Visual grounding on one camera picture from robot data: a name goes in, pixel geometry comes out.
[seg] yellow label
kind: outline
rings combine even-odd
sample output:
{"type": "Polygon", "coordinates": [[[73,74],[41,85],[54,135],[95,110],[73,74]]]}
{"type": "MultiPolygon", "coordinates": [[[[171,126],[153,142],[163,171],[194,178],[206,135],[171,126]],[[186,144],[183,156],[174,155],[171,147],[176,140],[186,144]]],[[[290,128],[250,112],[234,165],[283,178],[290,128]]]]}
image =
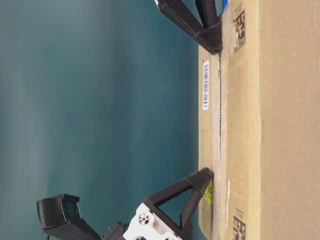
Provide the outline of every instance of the yellow label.
{"type": "Polygon", "coordinates": [[[213,195],[213,188],[214,188],[214,184],[213,184],[213,180],[209,183],[208,187],[206,188],[206,190],[204,191],[204,195],[203,198],[204,200],[209,204],[214,204],[214,195],[213,195]]]}

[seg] white robot part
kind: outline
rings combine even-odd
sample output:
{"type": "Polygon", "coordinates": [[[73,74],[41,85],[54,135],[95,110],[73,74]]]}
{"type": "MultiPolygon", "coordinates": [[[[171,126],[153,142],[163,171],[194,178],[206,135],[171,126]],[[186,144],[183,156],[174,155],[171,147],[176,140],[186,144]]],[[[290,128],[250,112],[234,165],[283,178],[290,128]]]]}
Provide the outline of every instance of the white robot part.
{"type": "Polygon", "coordinates": [[[182,240],[144,203],[137,208],[123,238],[125,240],[182,240]]]}

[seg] black bracket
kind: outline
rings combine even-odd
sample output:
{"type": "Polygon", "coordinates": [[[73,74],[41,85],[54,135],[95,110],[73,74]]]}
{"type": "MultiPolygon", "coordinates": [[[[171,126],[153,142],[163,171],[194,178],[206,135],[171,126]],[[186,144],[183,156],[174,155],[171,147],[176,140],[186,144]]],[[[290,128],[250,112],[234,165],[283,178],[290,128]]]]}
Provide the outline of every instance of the black bracket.
{"type": "Polygon", "coordinates": [[[62,240],[101,240],[80,216],[80,198],[58,194],[36,202],[42,231],[62,240]]]}
{"type": "Polygon", "coordinates": [[[202,25],[182,0],[155,0],[159,10],[209,53],[222,50],[222,37],[215,0],[195,0],[202,25]]]}
{"type": "Polygon", "coordinates": [[[192,215],[213,177],[214,173],[209,168],[203,168],[197,173],[185,177],[164,190],[149,196],[144,201],[144,204],[180,238],[183,240],[192,240],[192,215]],[[180,225],[178,226],[159,206],[190,189],[192,189],[192,193],[180,214],[180,225]]]}

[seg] teal backdrop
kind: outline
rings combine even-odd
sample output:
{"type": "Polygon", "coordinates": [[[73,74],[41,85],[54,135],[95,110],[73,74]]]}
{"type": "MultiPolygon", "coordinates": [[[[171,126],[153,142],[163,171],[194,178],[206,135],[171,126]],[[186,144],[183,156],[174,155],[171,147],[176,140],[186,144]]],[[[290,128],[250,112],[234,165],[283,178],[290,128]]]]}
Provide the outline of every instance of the teal backdrop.
{"type": "Polygon", "coordinates": [[[197,170],[198,46],[153,0],[1,0],[0,143],[0,239],[56,193],[102,235],[197,170]]]}

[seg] white sticker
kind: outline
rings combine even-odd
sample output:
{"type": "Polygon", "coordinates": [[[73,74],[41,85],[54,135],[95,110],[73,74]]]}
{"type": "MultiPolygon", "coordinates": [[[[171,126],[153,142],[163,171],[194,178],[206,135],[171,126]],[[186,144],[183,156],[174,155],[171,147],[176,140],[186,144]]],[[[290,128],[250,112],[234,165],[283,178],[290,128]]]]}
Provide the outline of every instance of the white sticker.
{"type": "Polygon", "coordinates": [[[203,63],[203,94],[202,94],[202,110],[209,110],[209,60],[203,63]]]}

